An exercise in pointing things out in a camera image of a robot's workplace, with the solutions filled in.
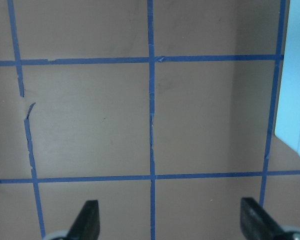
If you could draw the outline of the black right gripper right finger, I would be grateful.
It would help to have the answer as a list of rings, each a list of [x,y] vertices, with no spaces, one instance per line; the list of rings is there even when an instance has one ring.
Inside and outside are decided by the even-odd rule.
[[[283,229],[252,197],[240,200],[240,229],[246,240],[281,240]]]

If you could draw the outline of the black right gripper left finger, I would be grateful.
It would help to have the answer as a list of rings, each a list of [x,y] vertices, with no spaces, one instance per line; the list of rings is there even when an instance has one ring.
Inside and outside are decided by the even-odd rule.
[[[98,200],[87,200],[67,233],[69,240],[97,240],[100,235]]]

